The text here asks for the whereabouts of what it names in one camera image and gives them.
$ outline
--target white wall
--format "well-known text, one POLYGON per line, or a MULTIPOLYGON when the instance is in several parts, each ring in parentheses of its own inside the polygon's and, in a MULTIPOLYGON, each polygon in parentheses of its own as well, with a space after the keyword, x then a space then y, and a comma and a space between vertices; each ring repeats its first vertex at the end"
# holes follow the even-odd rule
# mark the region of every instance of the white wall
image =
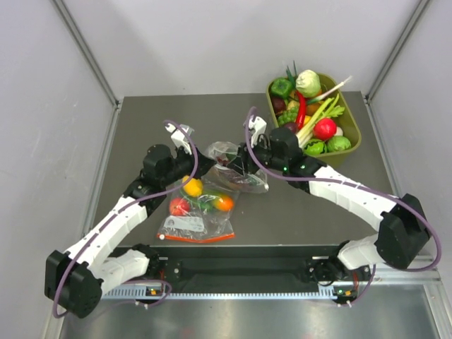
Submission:
POLYGON ((50 1, 0 10, 0 331, 36 339, 46 257, 81 234, 112 116, 50 1))
POLYGON ((452 2, 427 9, 373 107, 402 191, 421 199, 441 235, 440 273, 452 298, 452 2))
POLYGON ((65 0, 117 97, 262 93, 299 69, 370 88, 416 0, 65 0))

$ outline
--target gray table surface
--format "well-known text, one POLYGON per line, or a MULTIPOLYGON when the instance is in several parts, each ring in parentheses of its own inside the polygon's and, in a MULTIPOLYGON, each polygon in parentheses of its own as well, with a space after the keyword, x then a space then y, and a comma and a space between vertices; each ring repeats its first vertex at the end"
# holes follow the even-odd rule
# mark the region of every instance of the gray table surface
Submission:
MULTIPOLYGON (((337 170, 357 182, 390 193, 391 186, 362 95, 359 92, 345 92, 344 95, 361 129, 362 144, 337 170)), ((111 210, 139 173, 149 146, 165 143, 173 147, 170 135, 162 125, 164 119, 193 127, 195 143, 204 151, 215 141, 243 142, 242 124, 251 106, 258 107, 259 115, 269 121, 264 94, 126 97, 95 222, 111 210)), ((346 239, 360 239, 373 233, 370 226, 358 217, 328 201, 293 189, 286 182, 270 178, 268 183, 270 191, 266 194, 242 194, 239 197, 231 217, 235 238, 214 246, 339 244, 346 239)), ((157 230, 168 214, 167 204, 164 202, 121 244, 190 246, 156 239, 157 230)))

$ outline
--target plastic container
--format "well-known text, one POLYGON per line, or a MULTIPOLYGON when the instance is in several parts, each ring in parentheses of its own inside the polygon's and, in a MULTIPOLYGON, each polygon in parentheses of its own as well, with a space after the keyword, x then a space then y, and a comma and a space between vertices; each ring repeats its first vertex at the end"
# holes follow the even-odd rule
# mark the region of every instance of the plastic container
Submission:
MULTIPOLYGON (((322 89, 324 92, 336 86, 336 82, 331 77, 322 73, 317 74, 320 77, 320 82, 322 84, 322 89)), ((274 127, 278 127, 278 120, 276 119, 275 111, 273 110, 273 106, 271 104, 270 99, 270 87, 272 83, 273 81, 268 84, 266 94, 268 105, 270 106, 271 121, 273 122, 274 127)), ((361 144, 361 132, 359 131, 359 127, 355 121, 355 118, 353 117, 352 112, 350 111, 350 108, 348 107, 344 99, 342 92, 340 90, 337 90, 331 94, 331 97, 336 96, 337 93, 339 93, 338 105, 345 107, 345 111, 340 117, 335 118, 335 120, 338 122, 338 126, 344 131, 344 136, 346 136, 350 140, 352 147, 348 150, 342 150, 340 152, 334 153, 325 153, 316 156, 318 159, 326 162, 331 167, 340 166, 340 164, 344 162, 345 158, 351 152, 355 151, 361 144)))

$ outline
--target white sticker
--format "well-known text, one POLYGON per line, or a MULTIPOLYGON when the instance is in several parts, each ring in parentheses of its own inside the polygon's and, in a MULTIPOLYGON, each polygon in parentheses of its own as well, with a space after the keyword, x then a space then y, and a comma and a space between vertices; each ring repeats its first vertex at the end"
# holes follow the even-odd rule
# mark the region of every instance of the white sticker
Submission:
POLYGON ((204 221, 200 217, 174 217, 169 216, 163 225, 164 228, 175 228, 193 232, 204 232, 204 221))

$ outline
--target clear plastic bag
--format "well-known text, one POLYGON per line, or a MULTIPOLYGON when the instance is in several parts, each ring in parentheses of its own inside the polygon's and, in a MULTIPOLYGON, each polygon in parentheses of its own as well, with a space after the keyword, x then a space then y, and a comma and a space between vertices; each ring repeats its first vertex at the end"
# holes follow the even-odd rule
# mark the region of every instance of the clear plastic bag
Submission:
POLYGON ((217 161, 206 177, 212 182, 217 182, 235 191, 246 193, 265 193, 268 191, 267 174, 261 170, 255 174, 241 175, 233 169, 227 168, 228 162, 237 156, 239 146, 217 141, 212 143, 206 151, 206 155, 217 161))
POLYGON ((168 216, 157 237, 183 242, 208 243, 235 236, 230 216, 239 197, 238 191, 220 187, 207 179, 198 192, 183 188, 171 194, 168 216))

